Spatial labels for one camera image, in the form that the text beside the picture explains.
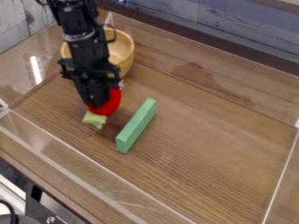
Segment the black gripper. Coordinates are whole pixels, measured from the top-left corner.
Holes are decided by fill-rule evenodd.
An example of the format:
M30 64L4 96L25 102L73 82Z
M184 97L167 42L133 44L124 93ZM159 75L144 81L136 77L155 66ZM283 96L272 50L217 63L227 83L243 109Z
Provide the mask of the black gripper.
M121 81L120 68L109 61L108 45L117 40L117 33L109 38L104 31L64 34L69 56L60 57L61 73L70 78L84 103L93 109L112 109L113 88Z

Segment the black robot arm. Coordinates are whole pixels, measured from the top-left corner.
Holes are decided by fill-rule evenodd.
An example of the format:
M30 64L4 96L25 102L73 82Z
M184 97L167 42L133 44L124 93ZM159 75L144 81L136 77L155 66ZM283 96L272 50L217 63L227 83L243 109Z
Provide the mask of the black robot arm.
M70 56L57 63L61 74L70 78L84 103L100 109L110 99L112 88L119 88L120 70L109 62L108 45L117 40L106 39L104 25L98 23L94 0L36 0L48 6L57 25L62 30L62 40Z

